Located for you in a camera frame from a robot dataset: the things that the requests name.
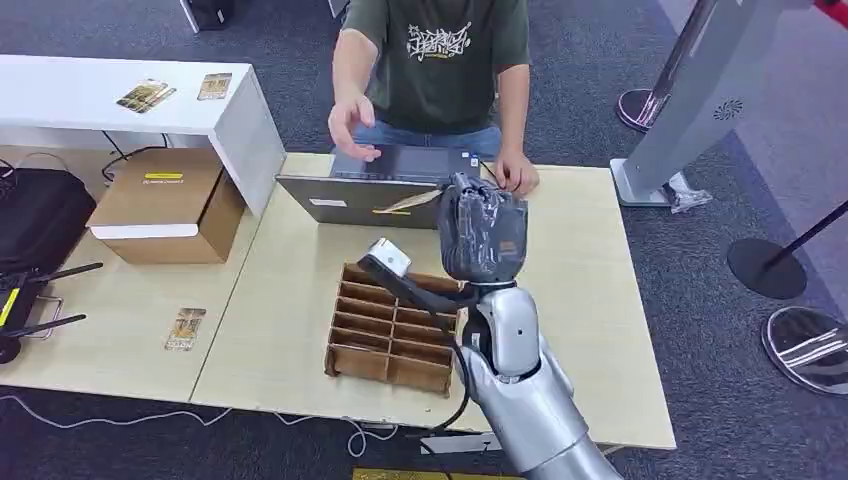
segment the green t-shirt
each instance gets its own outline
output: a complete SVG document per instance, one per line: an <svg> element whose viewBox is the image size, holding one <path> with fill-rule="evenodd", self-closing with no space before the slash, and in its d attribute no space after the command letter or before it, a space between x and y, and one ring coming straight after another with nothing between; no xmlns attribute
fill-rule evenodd
<svg viewBox="0 0 848 480"><path fill-rule="evenodd" d="M527 0L351 0L344 28L380 49L377 118L417 132L486 127L496 74L530 63Z"/></svg>

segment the vent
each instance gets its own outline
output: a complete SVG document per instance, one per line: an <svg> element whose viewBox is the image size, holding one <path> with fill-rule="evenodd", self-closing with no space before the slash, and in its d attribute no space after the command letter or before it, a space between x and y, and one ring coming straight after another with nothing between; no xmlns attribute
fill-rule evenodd
<svg viewBox="0 0 848 480"><path fill-rule="evenodd" d="M745 104L742 102L742 100L728 100L719 105L718 108L713 110L713 118L722 121L738 118L739 115L742 114L742 110L744 108Z"/></svg>

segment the black cable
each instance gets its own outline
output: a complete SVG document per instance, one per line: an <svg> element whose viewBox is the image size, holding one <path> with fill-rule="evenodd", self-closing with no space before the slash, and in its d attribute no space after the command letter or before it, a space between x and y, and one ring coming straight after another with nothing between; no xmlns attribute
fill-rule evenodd
<svg viewBox="0 0 848 480"><path fill-rule="evenodd" d="M118 158L107 163L105 167L100 169L100 173L103 175L103 178L105 178L109 182L115 180L115 175L113 173L109 172L109 169L112 168L112 165L115 165L116 163L120 162L121 160L128 160L133 155L139 154L141 152L145 152L147 150L153 150L153 149L157 149L157 148L168 148L168 137L165 136L164 133L161 134L162 135L162 142L164 143L164 145L149 145L147 147L142 147L142 148L139 148L137 150L133 150L130 153L122 152L121 149L118 148L118 144L116 144L112 140L112 137L110 137L109 134L106 133L105 131L103 131L103 135L105 135L106 138L109 139L109 142L112 144L112 146L115 147L115 150L120 154L120 156Z"/></svg>
<svg viewBox="0 0 848 480"><path fill-rule="evenodd" d="M447 322L443 322L442 319L439 318L439 316L436 314L436 312L430 312L430 316L433 317L435 324L439 325L439 328L442 330L442 333L444 333L447 337L449 346L451 350L453 350L454 355L456 355L457 360L459 361L459 367L462 370L463 382L470 381L471 376L469 375L468 363L465 361L465 357L462 355L462 348L460 348L459 343L456 341L456 337L451 335L450 330L448 330ZM453 423L457 421L463 413L465 413L465 408L468 407L468 401L470 399L471 392L466 386L462 393L462 401L459 403L459 407L457 407L453 415L451 415L450 417L448 417L447 420L436 425L435 427L427 429L427 431L425 431L424 433L407 435L407 437L418 438L418 443L421 444L421 448L427 450L431 455L434 455L435 458L436 453L433 452L433 450L426 443L424 443L424 438L433 436L439 432L443 432L449 426L453 425ZM453 480L453 477L451 476L450 472L448 472L444 468L444 466L442 466L442 473L444 473L445 476L448 477L448 480Z"/></svg>
<svg viewBox="0 0 848 480"><path fill-rule="evenodd" d="M436 452L434 452L434 451L433 451L433 449L432 449L432 448L430 448L430 446L429 446L429 445L427 445L426 443L424 443L424 439L423 439L423 438L422 438L422 439L419 439L419 440L418 440L418 442L421 444L421 448L423 448L424 450L427 450L427 453L429 453L430 455L432 455L432 456L433 456L433 459L436 461L436 463L438 463L438 464L439 464L439 468L441 469L441 473L443 473L446 477L448 477L448 480L453 480L453 475L451 475L451 473L448 471L448 469L445 467L445 465L444 465L444 464L441 462L441 460L439 460L439 458L436 456Z"/></svg>
<svg viewBox="0 0 848 480"><path fill-rule="evenodd" d="M17 188L18 172L14 165L2 158L0 158L0 164L5 165L6 168L9 170L8 172L5 172L2 176L0 176L0 200L4 200L6 197L12 194L15 188Z"/></svg>
<svg viewBox="0 0 848 480"><path fill-rule="evenodd" d="M115 147L115 151L118 152L118 155L120 155L120 158L126 158L126 155L124 154L124 152L121 151L121 147L119 147L118 144L115 143L114 140L112 140L112 137L110 137L109 134L106 133L106 130L101 130L101 132L103 132L103 136L106 137L106 140L109 140L109 143L111 143L112 146Z"/></svg>
<svg viewBox="0 0 848 480"><path fill-rule="evenodd" d="M485 169L486 169L486 171L487 171L487 172L489 172L489 175L491 175L491 176L492 176L492 178L494 178L494 179L495 179L495 181L498 181L498 176L497 176L497 175L495 175L495 172L493 172L493 171L492 171L492 169L491 169L491 168L489 168L489 166L488 166L488 165L486 165L486 162L480 162L480 164L481 164L481 165L483 165L483 168L485 168Z"/></svg>

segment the wooden table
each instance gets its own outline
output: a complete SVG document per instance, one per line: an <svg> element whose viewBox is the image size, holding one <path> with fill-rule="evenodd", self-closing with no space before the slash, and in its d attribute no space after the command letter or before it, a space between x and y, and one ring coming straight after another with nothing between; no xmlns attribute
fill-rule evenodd
<svg viewBox="0 0 848 480"><path fill-rule="evenodd" d="M329 175L329 155L289 154L283 173ZM630 251L609 170L539 167L527 262L543 334L576 389L598 443L674 448ZM317 224L277 187L224 314L192 403L432 426L450 399L324 371L342 264L385 236L412 271L444 275L436 232ZM489 431L476 405L454 424Z"/></svg>
<svg viewBox="0 0 848 480"><path fill-rule="evenodd" d="M244 215L222 265L129 265L86 234L65 266L103 268L56 280L51 293L65 299L63 316L88 318L24 339L18 358L0 365L0 384L188 402L258 224ZM183 307L206 316L191 351L167 351Z"/></svg>

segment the black glove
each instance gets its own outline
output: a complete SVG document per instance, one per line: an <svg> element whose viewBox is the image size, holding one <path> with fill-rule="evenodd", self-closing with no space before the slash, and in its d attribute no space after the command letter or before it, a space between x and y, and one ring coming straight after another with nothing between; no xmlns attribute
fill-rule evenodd
<svg viewBox="0 0 848 480"><path fill-rule="evenodd" d="M480 178L455 173L439 206L442 266L474 283L510 282L527 254L527 201Z"/></svg>

